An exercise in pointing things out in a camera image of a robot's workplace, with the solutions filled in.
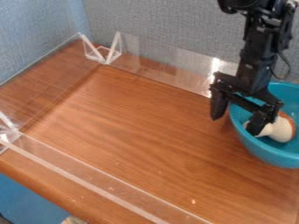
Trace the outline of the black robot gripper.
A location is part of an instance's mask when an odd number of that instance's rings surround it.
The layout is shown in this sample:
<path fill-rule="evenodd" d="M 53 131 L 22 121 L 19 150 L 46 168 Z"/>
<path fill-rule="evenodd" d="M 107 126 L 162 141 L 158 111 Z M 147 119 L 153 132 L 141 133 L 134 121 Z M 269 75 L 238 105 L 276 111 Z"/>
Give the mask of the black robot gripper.
<path fill-rule="evenodd" d="M 281 100 L 270 93 L 269 83 L 277 65 L 276 34 L 250 28 L 245 35 L 246 44 L 241 50 L 237 75 L 217 72 L 210 85 L 210 116 L 223 117 L 229 104 L 237 103 L 252 112 L 246 130 L 258 136 L 264 128 L 277 120 Z"/>

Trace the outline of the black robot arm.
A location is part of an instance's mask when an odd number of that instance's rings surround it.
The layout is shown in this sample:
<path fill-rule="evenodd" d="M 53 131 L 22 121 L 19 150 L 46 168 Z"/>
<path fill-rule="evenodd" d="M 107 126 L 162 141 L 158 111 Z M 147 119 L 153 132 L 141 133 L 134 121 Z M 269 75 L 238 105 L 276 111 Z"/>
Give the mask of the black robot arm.
<path fill-rule="evenodd" d="M 210 84 L 210 116 L 223 117 L 229 104 L 235 103 L 253 113 L 248 132 L 258 135 L 268 124 L 277 120 L 282 101 L 270 93 L 269 84 L 277 76 L 278 60 L 293 39 L 293 23 L 298 0 L 218 0 L 221 10 L 246 17 L 238 72 L 217 72 Z"/>

